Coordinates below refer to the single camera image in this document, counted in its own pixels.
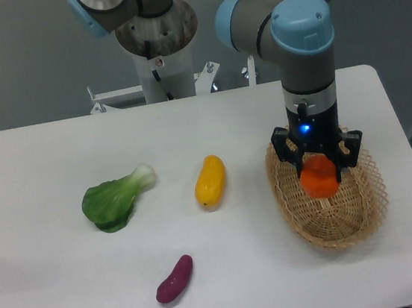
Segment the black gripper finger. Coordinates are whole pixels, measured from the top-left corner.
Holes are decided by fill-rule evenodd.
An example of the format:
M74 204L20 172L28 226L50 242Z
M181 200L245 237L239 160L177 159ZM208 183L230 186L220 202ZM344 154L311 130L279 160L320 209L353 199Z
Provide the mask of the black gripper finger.
M340 130L338 137L333 162L336 168L336 180L340 183L342 180L342 170L354 168L358 163L363 135L359 130L346 132Z
M304 167L303 156L305 151L300 145L295 144L290 139L290 130L277 127L273 130L270 140L279 161L283 163L288 162L295 166L299 179Z

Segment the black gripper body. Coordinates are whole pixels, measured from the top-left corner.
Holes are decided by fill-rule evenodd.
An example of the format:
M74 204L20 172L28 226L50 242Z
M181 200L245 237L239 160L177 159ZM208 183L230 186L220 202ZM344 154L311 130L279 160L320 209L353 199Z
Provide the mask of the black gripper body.
M340 128L338 125L337 103L324 112L299 119L297 113L287 110L289 139L297 146L306 144L307 152L333 151L338 147Z

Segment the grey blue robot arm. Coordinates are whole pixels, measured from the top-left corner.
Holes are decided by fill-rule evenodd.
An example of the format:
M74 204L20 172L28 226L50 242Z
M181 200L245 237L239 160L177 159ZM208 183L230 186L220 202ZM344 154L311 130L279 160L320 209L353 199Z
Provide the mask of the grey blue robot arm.
M288 128L272 132L279 160L302 172L306 153L324 154L340 179L358 162L362 133L338 125L334 27L330 0L224 0L215 15L218 39L235 51L275 64L281 73ZM114 33L140 61L149 103L196 94L183 52L197 17L183 0L68 0L82 24L100 37Z

